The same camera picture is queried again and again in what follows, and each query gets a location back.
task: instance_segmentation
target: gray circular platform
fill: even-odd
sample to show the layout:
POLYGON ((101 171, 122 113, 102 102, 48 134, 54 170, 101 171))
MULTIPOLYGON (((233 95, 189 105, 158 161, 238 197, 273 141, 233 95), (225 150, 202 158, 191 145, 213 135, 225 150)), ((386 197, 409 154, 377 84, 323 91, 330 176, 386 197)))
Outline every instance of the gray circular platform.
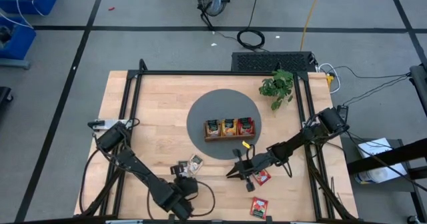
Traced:
POLYGON ((246 148, 242 140, 205 142, 203 124, 213 119, 234 119, 251 117, 255 121, 256 136, 246 140, 256 144, 261 133, 261 115, 255 103, 243 93, 230 89, 218 89, 201 96, 191 106, 187 116, 187 131, 193 144, 206 155, 216 159, 235 159, 233 149, 240 149, 242 155, 246 148))

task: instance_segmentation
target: wooden table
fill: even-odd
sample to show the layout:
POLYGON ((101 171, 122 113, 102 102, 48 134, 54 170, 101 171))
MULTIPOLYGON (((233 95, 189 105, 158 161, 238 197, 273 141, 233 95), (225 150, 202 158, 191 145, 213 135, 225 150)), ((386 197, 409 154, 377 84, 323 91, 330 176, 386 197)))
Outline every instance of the wooden table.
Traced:
MULTIPOLYGON (((112 71, 109 74, 103 97, 100 119, 117 119, 123 96, 126 71, 112 71)), ((144 75, 136 111, 141 124, 134 128, 131 146, 136 155, 158 177, 173 181, 169 167, 179 160, 188 160, 197 153, 204 160, 203 167, 197 173, 197 180, 207 183, 215 192, 216 207, 205 217, 192 219, 223 219, 241 221, 259 221, 249 215, 252 197, 269 201, 267 214, 274 221, 314 221, 314 208, 310 191, 308 170, 304 148, 300 147, 290 157, 293 177, 289 178, 282 168, 268 169, 272 178, 260 187, 254 183, 256 190, 248 193, 246 182, 239 179, 226 179, 226 173, 233 167, 235 160, 219 160, 199 151, 187 134, 186 119, 190 107, 203 94, 216 89, 233 89, 251 98, 256 104, 261 118, 262 130, 256 145, 257 153, 274 143, 288 140, 300 130, 300 118, 296 98, 279 110, 270 109, 271 99, 261 96, 258 87, 262 76, 198 76, 198 75, 144 75)), ((315 111, 332 107, 328 84, 323 73, 309 73, 310 87, 315 111)), ((305 114, 308 117, 304 85, 300 83, 305 114)), ((340 139, 330 141, 341 145, 340 139)), ((91 153, 95 143, 91 144, 91 153)), ((346 169, 344 154, 339 148, 325 145, 323 148, 328 177, 334 177, 335 192, 339 194, 346 209, 358 216, 356 204, 346 169)), ((96 197, 105 183, 108 163, 102 155, 96 155, 87 171, 83 203, 85 208, 96 197)), ((111 213, 115 187, 110 193, 108 213, 111 213)), ((123 187, 123 197, 119 218, 148 219, 146 207, 147 187, 132 174, 127 173, 123 187)), ((326 215, 324 196, 319 191, 323 217, 326 215)), ((152 200, 150 207, 155 219, 167 219, 167 213, 152 200)), ((193 214, 205 213, 212 205, 211 193, 200 186, 199 196, 191 201, 193 214)))

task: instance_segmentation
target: blue container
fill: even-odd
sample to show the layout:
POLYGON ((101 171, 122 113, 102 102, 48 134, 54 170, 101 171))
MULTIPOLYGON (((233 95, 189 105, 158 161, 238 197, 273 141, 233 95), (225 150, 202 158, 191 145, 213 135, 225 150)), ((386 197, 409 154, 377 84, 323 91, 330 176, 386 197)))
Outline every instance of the blue container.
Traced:
MULTIPOLYGON (((19 8, 22 14, 39 14, 37 10, 43 15, 48 15, 56 0, 19 0, 19 8)), ((19 13, 16 5, 16 0, 0 0, 0 8, 7 13, 19 13)))
MULTIPOLYGON (((10 20, 26 25, 20 17, 10 17, 10 20)), ((12 31, 10 41, 4 48, 0 48, 0 58, 23 60, 35 38, 35 31, 29 27, 16 25, 2 17, 0 17, 0 25, 12 31)))

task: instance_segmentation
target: leaves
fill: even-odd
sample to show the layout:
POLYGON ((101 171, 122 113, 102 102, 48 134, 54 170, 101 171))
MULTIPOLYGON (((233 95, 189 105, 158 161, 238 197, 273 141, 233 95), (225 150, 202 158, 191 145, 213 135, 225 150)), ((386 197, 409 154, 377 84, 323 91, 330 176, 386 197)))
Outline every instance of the leaves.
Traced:
POLYGON ((268 97, 278 97, 272 103, 272 110, 280 107, 285 97, 287 102, 293 98, 292 87, 294 86, 294 75, 284 70, 272 71, 273 78, 262 80, 262 86, 259 88, 260 94, 268 97))

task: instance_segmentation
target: concrete floor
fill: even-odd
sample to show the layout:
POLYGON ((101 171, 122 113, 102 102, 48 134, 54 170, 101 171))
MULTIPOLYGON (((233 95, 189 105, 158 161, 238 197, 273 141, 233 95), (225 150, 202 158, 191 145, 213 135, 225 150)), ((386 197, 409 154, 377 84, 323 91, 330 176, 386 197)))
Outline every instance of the concrete floor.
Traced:
MULTIPOLYGON (((400 2, 421 46, 427 48, 427 34, 422 34, 427 29, 425 0, 400 2)), ((140 58, 149 69, 230 70, 232 53, 245 51, 235 41, 209 31, 180 31, 204 26, 196 0, 101 0, 92 20, 95 30, 145 28, 87 30, 85 42, 82 37, 94 4, 95 0, 58 0, 49 16, 28 17, 38 28, 26 57, 31 69, 0 67, 0 86, 11 87, 15 96, 0 123, 0 223, 15 220, 70 69, 75 78, 26 221, 73 215, 91 141, 86 123, 97 117, 109 71, 135 69, 140 58), (85 47, 81 59, 76 58, 80 45, 85 47)), ((258 0, 252 26, 303 27, 311 4, 312 0, 258 0)), ((253 0, 232 0, 212 19, 213 24, 225 30, 244 27, 252 5, 253 0)), ((309 27, 345 28, 306 35, 304 50, 314 52, 319 63, 346 65, 359 75, 373 76, 405 73, 420 64, 393 0, 318 0, 309 27)), ((269 51, 299 49, 300 32, 271 29, 264 34, 264 48, 269 51)), ((335 105, 387 81, 357 79, 345 69, 338 74, 342 87, 332 95, 335 105)), ((426 137, 427 118, 408 81, 352 104, 348 122, 352 132, 362 137, 401 138, 404 143, 426 137)), ((358 189, 354 194, 359 215, 367 221, 405 223, 407 216, 415 214, 408 193, 358 189)), ((422 195, 427 202, 427 195, 422 195)))

